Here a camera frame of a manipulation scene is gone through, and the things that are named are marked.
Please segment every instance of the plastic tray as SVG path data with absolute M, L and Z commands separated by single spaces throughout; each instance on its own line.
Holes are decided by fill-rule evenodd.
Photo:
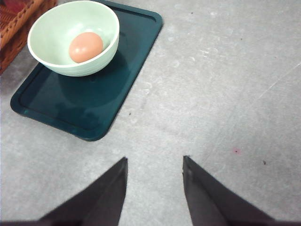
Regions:
M 85 77 L 60 75 L 38 64 L 10 103 L 15 112 L 86 141 L 107 133 L 162 27 L 157 13 L 97 1 L 119 19 L 119 47 L 113 60 Z

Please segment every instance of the basket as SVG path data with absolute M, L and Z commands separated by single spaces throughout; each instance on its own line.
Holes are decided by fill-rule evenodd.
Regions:
M 19 13 L 0 5 L 0 75 L 26 44 L 32 24 L 56 5 L 57 0 L 31 0 Z

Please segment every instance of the bowl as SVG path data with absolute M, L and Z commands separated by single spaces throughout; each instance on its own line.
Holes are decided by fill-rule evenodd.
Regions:
M 103 51 L 82 63 L 69 56 L 69 45 L 83 32 L 103 40 Z M 72 1 L 52 8 L 32 25 L 27 39 L 31 55 L 50 70 L 67 76 L 86 76 L 103 69 L 114 57 L 119 42 L 119 21 L 104 4 Z

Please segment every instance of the concrete floor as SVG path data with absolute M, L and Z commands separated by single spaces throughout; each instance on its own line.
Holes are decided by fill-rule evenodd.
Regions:
M 272 217 L 301 220 L 301 2 L 115 2 L 164 26 L 103 139 L 11 110 L 37 63 L 27 48 L 2 74 L 1 220 L 42 217 L 126 156 L 119 225 L 191 226 L 186 154 Z

